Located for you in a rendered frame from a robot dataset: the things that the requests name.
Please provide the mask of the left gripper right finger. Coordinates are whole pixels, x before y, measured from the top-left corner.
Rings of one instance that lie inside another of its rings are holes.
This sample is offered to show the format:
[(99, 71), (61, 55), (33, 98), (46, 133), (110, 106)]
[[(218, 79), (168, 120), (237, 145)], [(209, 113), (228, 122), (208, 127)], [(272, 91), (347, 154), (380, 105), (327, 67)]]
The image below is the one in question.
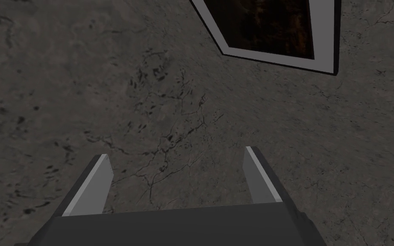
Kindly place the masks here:
[(245, 147), (242, 169), (253, 203), (292, 203), (287, 190), (258, 147)]

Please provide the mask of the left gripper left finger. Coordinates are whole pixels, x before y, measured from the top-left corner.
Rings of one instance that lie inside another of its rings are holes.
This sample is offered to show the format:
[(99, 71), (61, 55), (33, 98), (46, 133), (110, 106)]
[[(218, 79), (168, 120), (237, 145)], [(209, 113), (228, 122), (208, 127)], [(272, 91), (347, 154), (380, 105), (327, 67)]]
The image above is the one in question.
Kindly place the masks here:
[(108, 155), (95, 155), (55, 210), (53, 216), (101, 214), (113, 176)]

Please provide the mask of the dark picture in white frame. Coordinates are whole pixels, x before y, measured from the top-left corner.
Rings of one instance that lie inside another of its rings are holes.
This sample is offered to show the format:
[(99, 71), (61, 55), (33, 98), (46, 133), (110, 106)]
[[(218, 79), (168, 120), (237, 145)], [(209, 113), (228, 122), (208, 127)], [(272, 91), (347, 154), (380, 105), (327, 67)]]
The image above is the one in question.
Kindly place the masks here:
[(221, 54), (339, 71), (342, 0), (189, 0)]

